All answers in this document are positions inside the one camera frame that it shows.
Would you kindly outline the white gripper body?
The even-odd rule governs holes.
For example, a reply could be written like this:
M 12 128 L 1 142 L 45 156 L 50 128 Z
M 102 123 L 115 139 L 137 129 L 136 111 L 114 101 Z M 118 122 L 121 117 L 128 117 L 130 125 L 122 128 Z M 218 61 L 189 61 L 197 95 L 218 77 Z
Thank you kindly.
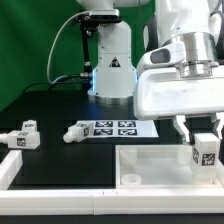
M 134 115 L 139 120 L 216 112 L 224 112 L 224 66 L 211 77 L 181 78 L 175 68 L 163 68 L 144 71 L 138 79 Z

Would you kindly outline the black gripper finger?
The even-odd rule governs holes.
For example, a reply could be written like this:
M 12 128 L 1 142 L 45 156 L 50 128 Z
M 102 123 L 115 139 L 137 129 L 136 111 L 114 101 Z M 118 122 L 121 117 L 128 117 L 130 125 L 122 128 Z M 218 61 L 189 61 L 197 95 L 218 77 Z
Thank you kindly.
M 185 126 L 186 117 L 184 115 L 176 115 L 173 118 L 173 126 L 176 131 L 181 135 L 182 142 L 187 145 L 190 143 L 190 132 Z
M 222 129 L 224 127 L 224 112 L 213 113 L 211 121 L 214 124 L 213 133 L 218 139 L 222 138 Z

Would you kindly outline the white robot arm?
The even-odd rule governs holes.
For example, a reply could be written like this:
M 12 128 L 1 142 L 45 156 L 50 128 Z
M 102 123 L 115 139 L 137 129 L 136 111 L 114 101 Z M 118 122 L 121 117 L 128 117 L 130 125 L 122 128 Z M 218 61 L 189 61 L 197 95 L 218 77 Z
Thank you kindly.
M 136 65 L 135 78 L 128 74 L 131 42 L 115 32 L 110 11 L 132 7 L 137 0 L 77 0 L 100 24 L 98 64 L 90 94 L 115 96 L 123 81 L 124 93 L 134 93 L 134 114 L 139 120 L 172 118 L 185 141 L 187 117 L 209 115 L 214 132 L 222 137 L 224 72 L 217 53 L 222 31 L 224 0 L 155 0 L 152 26 L 143 31 L 145 52 Z

